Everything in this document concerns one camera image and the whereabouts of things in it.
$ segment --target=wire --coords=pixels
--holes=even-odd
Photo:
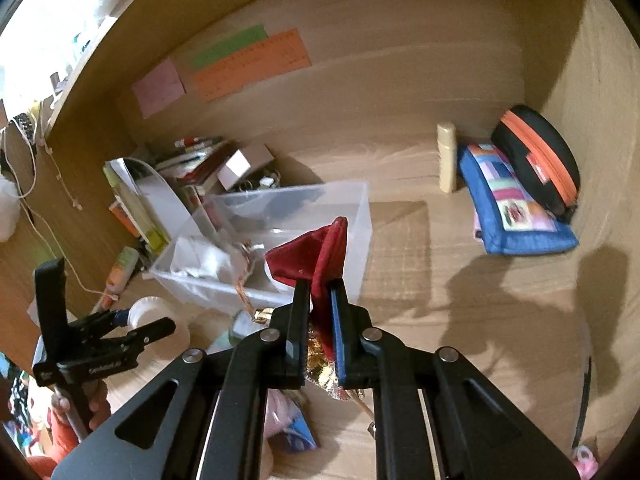
[[[351,400],[355,402],[364,413],[369,415],[369,418],[371,420],[375,420],[375,417],[373,415],[373,412],[371,411],[371,408],[364,403],[364,401],[358,396],[356,391],[354,390],[345,390],[345,391],[347,392],[347,395],[351,397]]]
[[[33,167],[33,182],[31,183],[31,187],[29,188],[29,190],[22,194],[22,195],[12,195],[11,193],[8,193],[9,196],[11,196],[12,198],[18,198],[20,200],[22,200],[23,198],[27,198],[35,189],[36,187],[36,181],[38,179],[38,168],[36,166],[36,157],[35,155],[33,155],[33,150],[31,149],[31,144],[29,142],[29,139],[27,138],[27,135],[24,133],[24,131],[22,130],[22,128],[19,126],[19,124],[17,123],[17,121],[15,120],[15,118],[12,118],[11,121],[13,124],[15,124],[15,127],[18,128],[18,131],[20,132],[20,136],[22,137],[22,140],[24,140],[24,142],[27,144],[27,148],[29,150],[29,154],[31,155],[31,164]],[[6,163],[9,166],[9,169],[11,170],[11,172],[14,174],[15,180],[16,182],[18,181],[18,174],[15,172],[14,167],[11,165],[11,162],[9,161],[9,153],[7,151],[6,148],[6,138],[7,138],[7,128],[4,128],[1,132],[0,132],[0,136],[2,137],[2,148],[4,149],[4,158],[6,159]]]
[[[51,157],[51,161],[53,162],[53,165],[56,167],[56,171],[58,172],[58,174],[56,175],[56,179],[58,179],[60,181],[60,184],[62,184],[62,187],[65,190],[66,195],[69,197],[69,200],[71,200],[71,205],[73,207],[75,207],[76,209],[78,209],[78,211],[82,211],[82,205],[81,203],[78,201],[78,199],[76,197],[74,197],[73,195],[71,195],[71,192],[69,191],[68,187],[65,184],[65,179],[62,178],[62,172],[60,171],[60,167],[58,166],[58,163],[56,162],[56,159],[53,158],[53,150],[49,147],[49,145],[47,144],[47,139],[45,139],[45,135],[44,135],[44,129],[42,127],[42,106],[43,106],[44,102],[40,101],[40,104],[38,105],[38,117],[36,117],[33,112],[31,112],[31,110],[29,110],[29,113],[31,115],[31,117],[33,118],[33,120],[36,123],[34,132],[33,132],[33,139],[37,142],[37,131],[38,131],[38,127],[40,127],[40,131],[42,133],[42,138],[40,139],[40,142],[38,142],[38,144],[40,146],[42,146],[44,148],[44,151],[47,153],[47,155],[49,155]]]
[[[76,270],[76,267],[71,262],[71,260],[68,258],[68,256],[66,256],[65,250],[62,248],[62,245],[60,244],[60,241],[56,237],[56,234],[53,232],[53,229],[49,225],[49,222],[47,222],[40,213],[38,213],[33,207],[31,207],[25,201],[22,201],[22,204],[24,204],[24,206],[26,208],[28,208],[29,211],[31,211],[31,213],[33,213],[34,216],[37,216],[40,220],[42,220],[44,222],[44,225],[47,226],[47,229],[51,233],[52,238],[54,239],[54,241],[56,242],[56,244],[60,248],[60,253],[62,254],[62,257],[66,260],[66,262],[68,263],[69,267],[71,268],[71,271],[73,272],[74,276],[76,277],[76,280],[78,281],[78,285],[80,285],[80,288],[82,288],[82,290],[84,290],[85,292],[89,292],[91,294],[98,294],[99,296],[107,296],[108,298],[111,298],[113,301],[118,301],[118,297],[116,295],[114,295],[114,294],[107,294],[103,290],[93,290],[92,288],[87,288],[87,287],[84,286],[84,283],[82,283],[82,280],[80,279],[80,276],[78,275],[78,271]],[[33,224],[33,222],[31,222],[31,219],[29,220],[29,223],[31,224],[31,227],[33,227],[33,230],[36,231],[36,234],[44,241],[44,243],[46,243],[46,245],[49,248],[49,251],[51,252],[52,256],[56,256],[55,252],[51,248],[51,245],[49,245],[49,243],[45,240],[44,236],[36,229],[36,226]]]

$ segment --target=white box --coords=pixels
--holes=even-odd
[[[242,240],[263,244],[244,291],[257,308],[290,303],[292,293],[278,290],[264,272],[264,253],[322,226],[338,216],[348,221],[344,285],[349,300],[358,301],[369,255],[372,227],[366,182],[329,182],[315,186],[283,187],[246,193],[212,195],[185,225],[184,231],[212,238],[207,206],[213,206]],[[170,272],[175,240],[162,252],[150,272],[183,303],[195,303],[235,314],[243,305],[233,285],[203,278],[184,278]]]
[[[220,184],[229,191],[244,177],[261,170],[273,160],[273,155],[264,144],[251,144],[237,150],[225,165],[218,170]]]

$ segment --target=beige bottle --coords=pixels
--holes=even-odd
[[[452,123],[438,124],[438,153],[440,154],[440,189],[444,193],[456,190],[458,145],[456,127]]]

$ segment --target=glue bottle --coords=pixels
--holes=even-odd
[[[112,296],[117,296],[127,286],[133,271],[136,269],[139,258],[140,253],[131,247],[125,247],[120,251],[116,263],[111,267],[104,293],[100,301],[94,306],[92,313],[98,310],[107,310],[113,304]]]
[[[456,171],[458,167],[458,145],[456,127],[451,123],[437,126],[438,153],[440,155],[440,189],[444,193],[456,190]]]

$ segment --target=stack of books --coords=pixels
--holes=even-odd
[[[102,168],[116,202],[110,211],[136,238],[142,238],[145,252],[152,259],[169,243],[161,225],[149,213],[143,198],[131,186],[133,177],[123,158],[110,160]]]
[[[175,146],[178,150],[158,162],[155,169],[193,213],[205,196],[225,192],[218,179],[218,170],[234,154],[236,147],[222,137],[181,139]]]

